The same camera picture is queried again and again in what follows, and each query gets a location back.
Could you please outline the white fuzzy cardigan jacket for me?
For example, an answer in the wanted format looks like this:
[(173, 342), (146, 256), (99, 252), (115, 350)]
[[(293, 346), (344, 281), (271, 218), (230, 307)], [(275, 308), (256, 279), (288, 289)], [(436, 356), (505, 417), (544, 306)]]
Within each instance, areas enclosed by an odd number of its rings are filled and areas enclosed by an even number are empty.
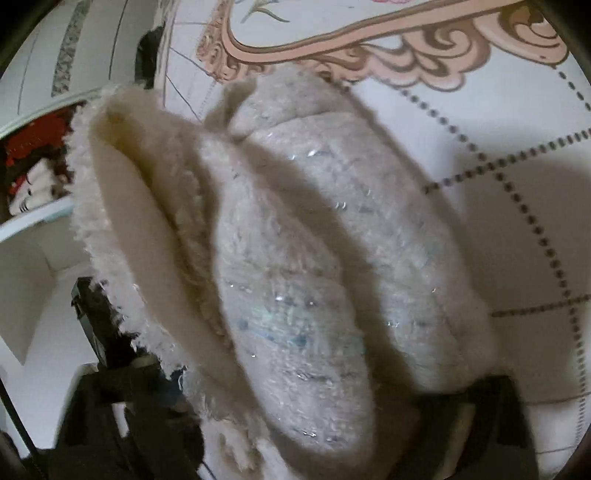
[(72, 225), (121, 328), (186, 368), (228, 479), (384, 479), (415, 399), (497, 362), (458, 242), (358, 104), (294, 66), (201, 123), (118, 86), (67, 136)]

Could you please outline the red hanging garments in wardrobe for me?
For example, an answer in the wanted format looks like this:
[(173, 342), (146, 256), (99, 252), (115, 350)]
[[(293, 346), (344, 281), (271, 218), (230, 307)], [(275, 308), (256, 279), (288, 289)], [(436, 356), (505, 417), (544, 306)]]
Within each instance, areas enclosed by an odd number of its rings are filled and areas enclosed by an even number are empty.
[(77, 106), (32, 120), (1, 141), (1, 194), (12, 217), (67, 194), (72, 174), (66, 165), (65, 137)]

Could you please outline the white diamond pattern mat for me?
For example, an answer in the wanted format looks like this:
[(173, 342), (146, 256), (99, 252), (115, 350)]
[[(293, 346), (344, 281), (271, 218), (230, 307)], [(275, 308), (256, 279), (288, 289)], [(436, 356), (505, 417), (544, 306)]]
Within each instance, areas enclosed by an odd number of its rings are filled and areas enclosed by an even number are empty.
[(281, 63), (352, 93), (422, 170), (492, 308), (540, 474), (590, 434), (590, 56), (539, 1), (176, 1), (164, 106)]

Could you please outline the black jacket on bed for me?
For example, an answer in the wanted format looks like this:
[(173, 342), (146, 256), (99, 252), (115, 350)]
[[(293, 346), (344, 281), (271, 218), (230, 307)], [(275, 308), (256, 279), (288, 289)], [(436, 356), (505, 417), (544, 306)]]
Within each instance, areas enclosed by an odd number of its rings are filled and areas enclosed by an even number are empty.
[(138, 42), (135, 64), (134, 82), (144, 89), (152, 89), (157, 67), (157, 54), (163, 35), (163, 26), (158, 26), (145, 33)]

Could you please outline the white sliding wardrobe door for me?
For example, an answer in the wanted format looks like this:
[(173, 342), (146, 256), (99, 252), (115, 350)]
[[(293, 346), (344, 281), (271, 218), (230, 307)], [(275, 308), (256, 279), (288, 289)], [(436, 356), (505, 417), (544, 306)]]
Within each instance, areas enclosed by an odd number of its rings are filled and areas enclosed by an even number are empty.
[(104, 86), (134, 81), (141, 37), (158, 3), (62, 1), (32, 31), (1, 77), (1, 135)]

